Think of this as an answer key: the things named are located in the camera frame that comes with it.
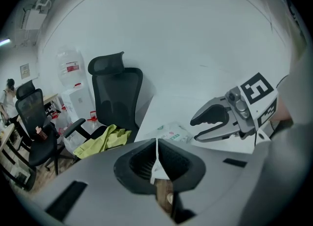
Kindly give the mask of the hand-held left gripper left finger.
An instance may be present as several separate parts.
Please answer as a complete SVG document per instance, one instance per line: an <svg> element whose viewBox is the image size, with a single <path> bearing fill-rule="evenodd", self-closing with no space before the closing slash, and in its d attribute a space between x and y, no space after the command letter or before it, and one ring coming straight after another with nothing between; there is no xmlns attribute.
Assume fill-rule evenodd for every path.
<svg viewBox="0 0 313 226"><path fill-rule="evenodd" d="M67 226L173 226L147 177L155 153L150 139L82 159L40 191L34 204Z"/></svg>

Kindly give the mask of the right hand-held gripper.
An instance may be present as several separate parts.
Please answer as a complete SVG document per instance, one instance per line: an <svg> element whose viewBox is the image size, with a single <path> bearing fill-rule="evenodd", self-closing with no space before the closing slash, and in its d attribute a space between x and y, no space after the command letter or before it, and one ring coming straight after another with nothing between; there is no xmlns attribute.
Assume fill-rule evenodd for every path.
<svg viewBox="0 0 313 226"><path fill-rule="evenodd" d="M206 143L228 139L234 134L245 139L273 117L277 103L277 89L258 72L229 90L225 97L209 100L196 112L190 121L191 126L222 124L200 132L194 139ZM237 122L229 122L233 113Z"/></svg>

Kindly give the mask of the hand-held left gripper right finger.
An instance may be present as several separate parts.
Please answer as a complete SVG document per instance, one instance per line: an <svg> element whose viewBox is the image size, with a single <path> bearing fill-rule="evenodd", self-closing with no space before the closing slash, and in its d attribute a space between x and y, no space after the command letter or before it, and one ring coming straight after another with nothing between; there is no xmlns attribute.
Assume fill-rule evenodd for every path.
<svg viewBox="0 0 313 226"><path fill-rule="evenodd" d="M160 139L158 157L173 185L173 221L189 226L240 225L265 156L261 146L242 154Z"/></svg>

